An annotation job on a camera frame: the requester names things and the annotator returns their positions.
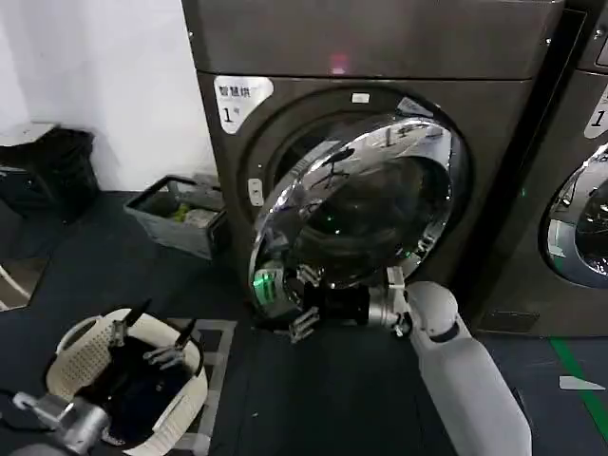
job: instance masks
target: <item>gray metal casing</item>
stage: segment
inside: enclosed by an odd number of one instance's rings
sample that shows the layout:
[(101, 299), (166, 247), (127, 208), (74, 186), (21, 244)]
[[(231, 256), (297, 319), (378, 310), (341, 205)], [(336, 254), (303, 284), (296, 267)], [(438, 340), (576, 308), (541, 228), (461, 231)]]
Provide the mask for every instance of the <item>gray metal casing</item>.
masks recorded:
[[(241, 275), (246, 277), (253, 235), (251, 204), (242, 187), (249, 172), (246, 162), (264, 130), (271, 124), (281, 143), (305, 126), (293, 110), (302, 100), (327, 97), (306, 113), (321, 118), (340, 110), (332, 98), (336, 90), (384, 88), (439, 106), (469, 147), (474, 184), (462, 218), (415, 275), (447, 284), (521, 116), (563, 2), (359, 0), (348, 2), (348, 9), (337, 2), (183, 3)], [(356, 25), (360, 23), (367, 25), (364, 31)], [(336, 50), (351, 56), (339, 78), (328, 66)], [(273, 95), (235, 135), (221, 128), (213, 84), (217, 74), (268, 76), (274, 85)]]
[[(608, 27), (605, 12), (600, 27)], [(482, 331), (608, 335), (608, 290), (569, 281), (542, 253), (549, 205), (564, 182), (608, 141), (608, 133), (594, 139), (583, 134), (608, 85), (608, 67), (596, 65), (605, 42), (605, 35), (588, 42), (534, 151), (535, 158), (524, 171), (521, 191), (475, 277), (477, 288), (471, 300), (484, 307), (476, 321)]]
[(182, 3), (199, 71), (512, 80), (535, 76), (562, 6), (559, 0)]

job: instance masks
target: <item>front-loading washing machine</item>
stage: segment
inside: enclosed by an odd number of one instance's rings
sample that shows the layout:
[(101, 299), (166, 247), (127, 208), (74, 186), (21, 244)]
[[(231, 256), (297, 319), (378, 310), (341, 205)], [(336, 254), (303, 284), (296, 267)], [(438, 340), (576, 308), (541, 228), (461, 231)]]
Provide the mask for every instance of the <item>front-loading washing machine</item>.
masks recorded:
[(595, 17), (569, 12), (571, 62), (519, 171), (489, 197), (497, 235), (463, 268), (479, 330), (608, 335), (608, 9), (595, 3)]
[(346, 159), (365, 148), (386, 159), (355, 161), (357, 179), (336, 165), (316, 187), (343, 182), (339, 208), (306, 206), (323, 218), (308, 260), (335, 287), (395, 260), (407, 276), (447, 284), (562, 2), (183, 5), (241, 276), (257, 213), (281, 198), (281, 178), (323, 150)]

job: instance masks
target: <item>label sticker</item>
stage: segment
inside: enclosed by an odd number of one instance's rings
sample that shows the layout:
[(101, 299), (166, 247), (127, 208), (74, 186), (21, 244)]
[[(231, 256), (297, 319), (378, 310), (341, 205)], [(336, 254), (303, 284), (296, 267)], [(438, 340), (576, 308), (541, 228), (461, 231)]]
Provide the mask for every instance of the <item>label sticker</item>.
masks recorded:
[(370, 102), (370, 94), (369, 93), (353, 93), (351, 95), (351, 103), (360, 103), (366, 105)]
[(221, 127), (230, 135), (275, 90), (270, 79), (259, 76), (217, 76), (213, 84)]
[(585, 138), (593, 140), (608, 130), (608, 115), (606, 115), (606, 111), (608, 111), (608, 85), (604, 88), (604, 92), (601, 94), (598, 104), (585, 127)]
[(432, 112), (408, 97), (404, 97), (403, 100), (401, 100), (401, 103), (397, 106), (397, 110), (401, 111), (402, 114), (420, 114), (425, 117), (433, 117)]
[(252, 206), (261, 207), (264, 205), (264, 192), (262, 190), (261, 179), (247, 180), (247, 192)]

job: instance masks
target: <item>washing machine door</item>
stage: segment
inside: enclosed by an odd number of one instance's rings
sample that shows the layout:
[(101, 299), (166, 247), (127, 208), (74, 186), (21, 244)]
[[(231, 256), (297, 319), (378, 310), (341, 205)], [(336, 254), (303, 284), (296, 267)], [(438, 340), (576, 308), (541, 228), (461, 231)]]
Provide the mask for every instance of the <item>washing machine door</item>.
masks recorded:
[(608, 144), (566, 181), (548, 210), (546, 253), (568, 280), (608, 288)]
[(466, 194), (466, 150), (441, 121), (375, 115), (333, 133), (279, 181), (258, 214), (249, 278), (260, 313), (302, 310), (302, 284), (349, 289), (411, 275)]

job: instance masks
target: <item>laundry basket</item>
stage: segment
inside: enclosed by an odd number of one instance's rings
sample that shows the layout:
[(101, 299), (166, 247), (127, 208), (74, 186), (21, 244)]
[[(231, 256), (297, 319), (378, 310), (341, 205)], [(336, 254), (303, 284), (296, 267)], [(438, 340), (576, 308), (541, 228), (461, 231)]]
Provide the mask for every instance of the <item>laundry basket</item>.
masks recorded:
[[(120, 309), (105, 316), (81, 321), (62, 338), (56, 358), (47, 371), (47, 389), (51, 394), (71, 400), (82, 387), (90, 385), (110, 362), (108, 346), (112, 322), (122, 320), (130, 309)], [(175, 343), (180, 333), (148, 314), (128, 330), (132, 337), (154, 347)], [(153, 427), (154, 433), (143, 444), (126, 449), (130, 456), (162, 456), (175, 446), (190, 427), (207, 398), (207, 377), (202, 366), (202, 349), (188, 342), (185, 363), (195, 372), (190, 381), (169, 404)]]

